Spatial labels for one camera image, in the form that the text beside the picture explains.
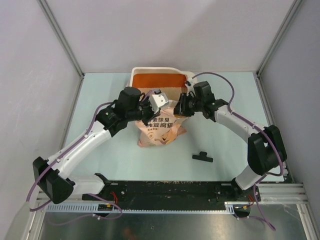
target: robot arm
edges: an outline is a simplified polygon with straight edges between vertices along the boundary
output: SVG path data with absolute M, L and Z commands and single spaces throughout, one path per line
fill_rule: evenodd
M 168 104 L 164 93 L 143 96 L 138 89 L 126 87 L 117 100 L 99 112 L 96 110 L 98 113 L 94 115 L 89 128 L 77 139 L 47 160 L 42 157 L 34 160 L 33 172 L 38 186 L 55 204 L 63 202 L 70 195 L 98 194 L 108 180 L 100 173 L 72 176 L 74 168 L 93 149 L 126 128 L 128 122 L 142 120 L 147 126 Z
M 282 141 L 279 129 L 274 126 L 263 126 L 250 121 L 244 121 L 232 113 L 228 108 L 228 102 L 222 99 L 215 99 L 211 87 L 207 81 L 196 84 L 186 84 L 187 93 L 182 93 L 177 105 L 174 108 L 176 116 L 190 117 L 195 112 L 202 112 L 206 119 L 226 126 L 247 144 L 248 166 L 232 180 L 236 191 L 241 193 L 251 188 L 264 174 L 279 165 L 278 158 L 268 143 L 265 136 L 257 129 L 263 132 L 271 139 L 280 159 L 284 162 L 287 159 L 287 153 Z

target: white wall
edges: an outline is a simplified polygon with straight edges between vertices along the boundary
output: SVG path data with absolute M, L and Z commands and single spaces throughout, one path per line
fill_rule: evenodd
M 320 1 L 307 0 L 262 73 L 288 165 L 320 225 Z
M 55 153 L 80 80 L 36 0 L 0 7 L 0 239 Z
M 255 71 L 294 0 L 48 0 L 82 70 Z

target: white partition panel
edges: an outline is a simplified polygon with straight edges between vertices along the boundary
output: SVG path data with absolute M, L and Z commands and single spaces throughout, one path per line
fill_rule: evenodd
M 61 144 L 80 77 L 37 1 L 2 1 L 0 33 L 0 239 L 4 239 L 34 181 L 33 160 L 52 155 Z
M 305 1 L 262 73 L 294 179 L 320 226 L 320 1 Z
M 84 72 L 255 71 L 293 0 L 48 0 Z

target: white tabletop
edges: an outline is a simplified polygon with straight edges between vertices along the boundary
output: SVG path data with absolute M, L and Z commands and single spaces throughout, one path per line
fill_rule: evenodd
M 232 108 L 248 119 L 267 125 L 266 116 L 252 72 L 222 72 L 234 85 Z M 66 138 L 66 144 L 89 125 L 96 107 L 118 98 L 130 80 L 130 73 L 87 73 Z M 216 99 L 229 101 L 231 89 L 213 75 L 199 76 L 208 81 Z M 247 144 L 231 130 L 205 119 L 201 113 L 183 122 L 187 133 L 164 146 L 139 147 L 140 130 L 133 122 L 111 140 L 91 152 L 73 175 L 101 173 L 110 180 L 141 181 L 230 181 L 248 165 Z M 192 154 L 208 153 L 213 163 L 192 159 Z M 283 177 L 268 175 L 265 181 Z

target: reflective floor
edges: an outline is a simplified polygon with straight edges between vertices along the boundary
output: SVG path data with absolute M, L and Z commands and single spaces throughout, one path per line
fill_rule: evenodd
M 85 217 L 63 226 L 81 213 L 46 214 L 40 240 L 305 240 L 296 205 L 264 205 L 265 215 L 276 227 L 255 219 L 236 220 L 224 214 L 125 214 L 116 220 Z M 254 206 L 252 216 L 260 216 Z

